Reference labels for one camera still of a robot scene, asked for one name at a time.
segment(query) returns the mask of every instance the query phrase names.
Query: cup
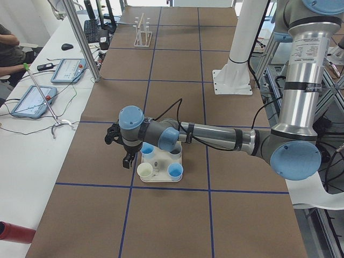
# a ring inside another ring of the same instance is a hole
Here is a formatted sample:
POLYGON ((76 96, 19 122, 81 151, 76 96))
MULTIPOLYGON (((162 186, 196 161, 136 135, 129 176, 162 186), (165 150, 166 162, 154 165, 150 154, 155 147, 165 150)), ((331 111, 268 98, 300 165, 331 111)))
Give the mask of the cup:
POLYGON ((0 222, 0 240, 16 242, 16 243, 31 243, 36 233, 36 230, 27 227, 17 226, 7 222, 0 222))
POLYGON ((170 158, 173 160, 180 159, 180 157, 182 156, 182 149, 182 145, 177 143, 174 146, 174 149, 171 152, 169 152, 170 158))
POLYGON ((138 165, 137 173, 140 176, 141 180, 149 181, 153 177, 153 167, 147 162, 143 162, 138 165))
POLYGON ((168 166, 167 172, 172 181, 178 181, 182 178, 183 166, 179 163, 172 163, 168 166))
POLYGON ((144 142, 141 148, 142 157, 146 160, 150 160, 154 157, 154 146, 144 142))

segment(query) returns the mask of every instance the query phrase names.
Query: white tray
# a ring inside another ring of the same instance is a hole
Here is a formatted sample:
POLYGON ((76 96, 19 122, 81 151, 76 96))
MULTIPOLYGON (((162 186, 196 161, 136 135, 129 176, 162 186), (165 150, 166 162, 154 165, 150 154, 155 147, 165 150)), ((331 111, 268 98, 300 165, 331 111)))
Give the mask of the white tray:
POLYGON ((166 152, 165 150, 161 150, 157 147, 154 147, 154 157, 151 159, 145 159, 141 157, 141 163, 147 162, 152 165, 153 167, 153 174, 154 176, 150 180, 142 180, 146 183, 161 183, 161 182, 179 182, 181 178, 177 181, 172 181, 171 177, 169 176, 167 172, 167 168, 172 163, 179 163, 182 164, 182 156, 177 159, 173 160, 169 156, 169 152, 166 152))

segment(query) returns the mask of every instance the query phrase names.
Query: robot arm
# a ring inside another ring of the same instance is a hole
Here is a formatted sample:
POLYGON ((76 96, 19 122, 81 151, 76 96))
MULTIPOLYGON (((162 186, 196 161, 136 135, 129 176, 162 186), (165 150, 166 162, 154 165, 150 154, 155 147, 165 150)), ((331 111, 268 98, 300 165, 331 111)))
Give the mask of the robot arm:
POLYGON ((321 164, 314 143, 314 113, 321 90, 321 80, 331 36, 339 30, 344 1, 331 5, 322 1, 280 0, 276 29, 293 37, 281 113, 271 132, 249 132, 172 119, 161 122, 145 117, 136 106, 121 110, 118 123, 107 131, 105 142, 115 141, 127 151, 123 166, 129 168, 142 142, 172 151, 177 140, 192 139, 231 151, 245 151, 264 159, 279 175, 303 180, 313 175, 321 164))

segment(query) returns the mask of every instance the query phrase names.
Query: person's arm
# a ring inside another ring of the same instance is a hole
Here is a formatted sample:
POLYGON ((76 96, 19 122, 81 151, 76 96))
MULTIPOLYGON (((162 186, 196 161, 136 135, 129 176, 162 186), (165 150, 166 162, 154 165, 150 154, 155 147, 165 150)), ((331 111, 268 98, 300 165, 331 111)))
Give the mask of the person's arm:
POLYGON ((9 34, 9 35, 2 35, 0 34, 0 43, 12 46, 18 46, 19 40, 16 36, 9 34))
POLYGON ((0 76, 11 75, 19 71, 25 71, 25 68, 22 64, 17 66, 0 67, 0 76))

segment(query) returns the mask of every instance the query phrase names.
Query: table surface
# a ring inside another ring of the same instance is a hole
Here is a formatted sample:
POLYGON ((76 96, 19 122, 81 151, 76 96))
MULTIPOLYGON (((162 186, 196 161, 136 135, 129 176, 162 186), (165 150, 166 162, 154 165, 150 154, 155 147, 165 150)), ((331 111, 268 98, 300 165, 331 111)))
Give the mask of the table surface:
MULTIPOLYGON (((79 16, 81 23, 88 19, 87 15, 79 16)), ((52 62, 58 64, 59 60, 49 59, 61 58, 83 58, 80 47, 70 27, 68 18, 64 20, 56 32, 52 35, 46 46, 40 52, 30 69, 37 72, 37 65, 52 62), (61 45, 70 43, 73 49, 62 51, 61 45)), ((53 85, 50 82, 52 72, 35 75, 40 85, 53 85)), ((29 77, 14 88, 9 98, 21 98, 33 82, 29 77)), ((75 90, 69 86, 62 91, 66 84, 55 84, 59 95, 54 101, 52 108, 60 119, 68 119, 71 122, 80 121, 80 116, 85 108, 87 100, 93 87, 91 72, 87 69, 79 82, 74 84, 75 90), (77 94, 73 101, 67 106, 71 98, 77 94)), ((14 108, 16 101, 7 102, 10 111, 14 108)), ((7 114, 5 105, 0 109, 0 115, 7 114)), ((52 117, 31 120, 26 118, 14 118, 12 116, 1 116, 2 128, 7 130, 29 133, 54 124, 52 117)), ((1 220, 13 224, 37 228, 41 216, 48 202, 56 178, 59 174, 69 145, 74 137, 75 131, 69 126, 59 127, 55 130, 54 140, 51 130, 45 130, 30 135, 20 135, 0 130, 1 138, 1 174, 0 181, 0 205, 1 220)), ((0 241, 1 257, 24 257, 30 245, 0 241)))
MULTIPOLYGON (((181 120, 244 129, 262 105, 256 89, 214 94, 234 9, 127 7, 121 22, 143 12, 151 46, 133 48, 134 28, 118 26, 26 257, 307 257, 285 180, 261 159, 183 145, 182 180, 149 184, 104 143, 131 104, 156 117, 182 97, 181 120)), ((256 126, 268 125, 262 111, 256 126)))

